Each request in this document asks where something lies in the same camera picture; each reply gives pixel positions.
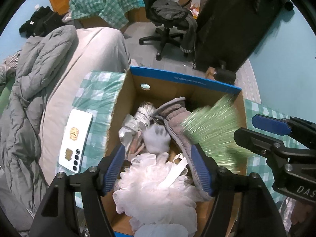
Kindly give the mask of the green sparkly knitted cloth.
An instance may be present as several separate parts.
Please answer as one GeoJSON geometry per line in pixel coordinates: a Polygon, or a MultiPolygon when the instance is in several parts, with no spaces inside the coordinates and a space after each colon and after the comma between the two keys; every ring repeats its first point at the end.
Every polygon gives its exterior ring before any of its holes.
{"type": "Polygon", "coordinates": [[[238,146],[234,133],[241,127],[233,97],[224,95],[213,106],[194,110],[183,122],[185,135],[207,157],[235,174],[242,174],[250,152],[238,146]]]}

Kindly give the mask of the printed plastic bag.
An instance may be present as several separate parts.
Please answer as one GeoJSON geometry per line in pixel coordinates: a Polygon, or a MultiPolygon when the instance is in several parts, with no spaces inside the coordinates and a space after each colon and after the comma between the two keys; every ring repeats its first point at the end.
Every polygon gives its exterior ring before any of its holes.
{"type": "Polygon", "coordinates": [[[142,102],[133,116],[130,114],[125,116],[118,136],[125,147],[126,159],[139,153],[138,150],[142,145],[142,132],[150,126],[150,115],[154,111],[155,107],[152,103],[142,102]]]}

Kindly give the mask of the white mesh bath pouf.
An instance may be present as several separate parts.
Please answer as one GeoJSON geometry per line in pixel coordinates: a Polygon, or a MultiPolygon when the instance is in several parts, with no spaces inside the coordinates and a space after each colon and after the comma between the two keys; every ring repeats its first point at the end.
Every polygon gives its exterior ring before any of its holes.
{"type": "Polygon", "coordinates": [[[187,175],[187,162],[169,161],[167,152],[148,152],[131,159],[115,183],[118,214],[130,217],[135,236],[194,236],[198,230],[198,189],[187,175]]]}

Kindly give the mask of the grey-brown fuzzy sock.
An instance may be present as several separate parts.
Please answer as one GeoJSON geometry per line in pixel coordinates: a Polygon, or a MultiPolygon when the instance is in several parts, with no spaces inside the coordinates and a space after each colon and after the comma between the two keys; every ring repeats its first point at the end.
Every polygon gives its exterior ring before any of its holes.
{"type": "Polygon", "coordinates": [[[179,97],[161,105],[150,116],[153,119],[159,119],[164,122],[169,135],[176,142],[188,162],[194,185],[197,187],[202,201],[206,202],[209,201],[211,197],[204,193],[198,186],[191,159],[192,143],[186,137],[182,125],[185,119],[190,115],[191,113],[185,108],[185,97],[179,97]]]}

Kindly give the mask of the light grey sock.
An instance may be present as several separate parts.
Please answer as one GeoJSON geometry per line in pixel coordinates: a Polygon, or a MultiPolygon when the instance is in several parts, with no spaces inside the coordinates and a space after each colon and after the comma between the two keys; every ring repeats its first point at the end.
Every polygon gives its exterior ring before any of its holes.
{"type": "Polygon", "coordinates": [[[142,134],[149,153],[161,154],[169,151],[171,137],[163,125],[152,124],[142,134]]]}

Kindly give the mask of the white smartphone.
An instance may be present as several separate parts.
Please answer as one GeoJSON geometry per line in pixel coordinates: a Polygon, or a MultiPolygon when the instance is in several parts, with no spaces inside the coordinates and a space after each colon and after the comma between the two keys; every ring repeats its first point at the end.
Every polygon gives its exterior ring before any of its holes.
{"type": "Polygon", "coordinates": [[[89,112],[72,109],[64,128],[58,163],[73,173],[80,170],[92,118],[89,112]]]}

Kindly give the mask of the green checkered tablecloth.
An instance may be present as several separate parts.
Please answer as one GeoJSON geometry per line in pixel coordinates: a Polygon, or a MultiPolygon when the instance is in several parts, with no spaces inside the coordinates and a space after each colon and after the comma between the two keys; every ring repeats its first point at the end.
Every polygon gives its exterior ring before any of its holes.
{"type": "Polygon", "coordinates": [[[114,104],[122,88],[125,73],[91,71],[87,73],[75,95],[73,109],[93,115],[86,139],[80,173],[96,166],[105,155],[107,132],[114,104]]]}

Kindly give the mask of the grey quilted blanket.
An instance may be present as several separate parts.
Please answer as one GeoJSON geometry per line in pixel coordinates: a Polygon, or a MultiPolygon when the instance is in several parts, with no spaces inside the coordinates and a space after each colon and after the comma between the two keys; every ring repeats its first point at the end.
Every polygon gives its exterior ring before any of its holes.
{"type": "Polygon", "coordinates": [[[30,37],[21,50],[15,82],[1,115],[1,212],[18,236],[28,236],[48,189],[39,164],[40,124],[77,39],[72,25],[59,27],[45,37],[30,37]]]}

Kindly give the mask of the grey sofa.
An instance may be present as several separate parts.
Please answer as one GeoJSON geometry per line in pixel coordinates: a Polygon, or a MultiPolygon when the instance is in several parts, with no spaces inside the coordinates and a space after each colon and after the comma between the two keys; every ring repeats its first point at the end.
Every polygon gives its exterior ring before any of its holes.
{"type": "Polygon", "coordinates": [[[43,113],[40,166],[47,183],[55,177],[64,128],[77,95],[93,71],[125,72],[131,62],[121,31],[110,27],[82,28],[66,55],[43,113]]]}

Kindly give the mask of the black office chair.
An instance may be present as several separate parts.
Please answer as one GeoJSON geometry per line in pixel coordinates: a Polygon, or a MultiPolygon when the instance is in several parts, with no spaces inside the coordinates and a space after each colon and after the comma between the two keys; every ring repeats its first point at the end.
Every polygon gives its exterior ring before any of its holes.
{"type": "Polygon", "coordinates": [[[178,3],[171,0],[143,0],[146,18],[155,26],[155,35],[139,39],[139,44],[147,41],[159,41],[156,60],[162,59],[162,51],[166,44],[181,49],[184,57],[195,52],[196,30],[198,24],[187,7],[192,0],[178,3]]]}

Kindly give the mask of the black clothes pile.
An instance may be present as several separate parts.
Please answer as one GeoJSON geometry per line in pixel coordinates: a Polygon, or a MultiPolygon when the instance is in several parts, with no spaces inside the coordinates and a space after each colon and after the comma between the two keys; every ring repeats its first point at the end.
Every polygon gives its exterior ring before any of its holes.
{"type": "Polygon", "coordinates": [[[23,23],[19,28],[19,34],[29,38],[31,36],[45,37],[56,28],[64,26],[62,17],[53,12],[50,7],[40,7],[31,18],[23,23]]]}

